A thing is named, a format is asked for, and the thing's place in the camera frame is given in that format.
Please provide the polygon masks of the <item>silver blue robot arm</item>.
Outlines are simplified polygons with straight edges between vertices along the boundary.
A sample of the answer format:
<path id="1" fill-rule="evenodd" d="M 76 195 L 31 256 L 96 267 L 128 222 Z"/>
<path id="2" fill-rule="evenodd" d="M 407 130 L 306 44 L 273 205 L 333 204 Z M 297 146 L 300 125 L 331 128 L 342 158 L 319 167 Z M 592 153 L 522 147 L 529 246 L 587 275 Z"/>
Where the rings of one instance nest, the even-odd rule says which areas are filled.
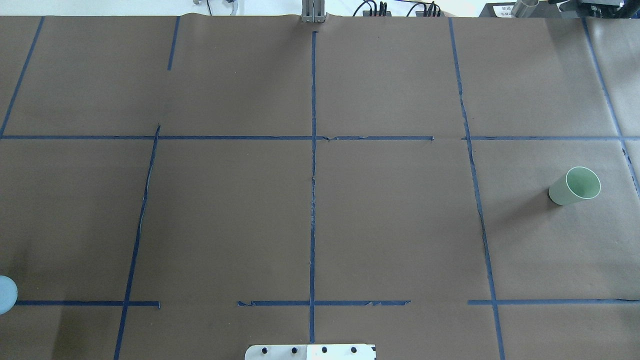
<path id="1" fill-rule="evenodd" d="M 9 276 L 0 276 L 0 314 L 9 312 L 18 301 L 18 285 Z"/>

